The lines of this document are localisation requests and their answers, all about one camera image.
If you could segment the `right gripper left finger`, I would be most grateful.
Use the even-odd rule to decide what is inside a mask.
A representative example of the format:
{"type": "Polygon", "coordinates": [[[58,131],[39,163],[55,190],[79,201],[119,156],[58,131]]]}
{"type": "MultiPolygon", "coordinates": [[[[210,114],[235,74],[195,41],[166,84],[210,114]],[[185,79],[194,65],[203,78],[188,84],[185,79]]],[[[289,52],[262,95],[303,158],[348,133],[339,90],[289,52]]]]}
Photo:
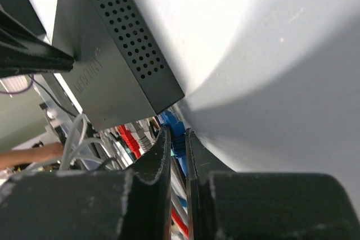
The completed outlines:
{"type": "Polygon", "coordinates": [[[124,170],[16,174],[1,186],[2,239],[169,239],[171,136],[124,170]]]}

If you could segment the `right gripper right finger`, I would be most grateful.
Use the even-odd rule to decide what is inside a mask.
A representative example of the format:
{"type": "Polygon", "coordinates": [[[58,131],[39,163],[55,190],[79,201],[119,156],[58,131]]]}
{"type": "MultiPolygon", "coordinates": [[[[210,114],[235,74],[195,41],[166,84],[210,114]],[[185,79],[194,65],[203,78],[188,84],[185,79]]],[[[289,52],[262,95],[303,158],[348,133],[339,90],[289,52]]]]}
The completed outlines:
{"type": "Polygon", "coordinates": [[[322,173],[238,173],[186,130],[191,239],[358,239],[344,187],[322,173]]]}

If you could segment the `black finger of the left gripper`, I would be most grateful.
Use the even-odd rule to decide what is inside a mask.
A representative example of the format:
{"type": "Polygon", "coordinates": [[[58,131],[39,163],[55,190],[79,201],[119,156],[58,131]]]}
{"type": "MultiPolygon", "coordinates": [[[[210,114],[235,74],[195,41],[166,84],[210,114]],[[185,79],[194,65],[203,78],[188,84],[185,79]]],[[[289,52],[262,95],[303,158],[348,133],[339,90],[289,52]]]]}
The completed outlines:
{"type": "Polygon", "coordinates": [[[1,77],[62,73],[72,70],[74,57],[40,40],[1,11],[1,77]]]}

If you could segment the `black network switch box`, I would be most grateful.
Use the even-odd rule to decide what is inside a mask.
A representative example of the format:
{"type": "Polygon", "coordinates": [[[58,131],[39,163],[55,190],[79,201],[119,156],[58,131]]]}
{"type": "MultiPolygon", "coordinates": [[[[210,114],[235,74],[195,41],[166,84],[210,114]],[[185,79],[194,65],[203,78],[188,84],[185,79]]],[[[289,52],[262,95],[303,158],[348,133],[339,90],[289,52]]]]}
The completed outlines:
{"type": "Polygon", "coordinates": [[[52,44],[96,130],[156,116],[184,97],[134,0],[57,0],[52,44]]]}

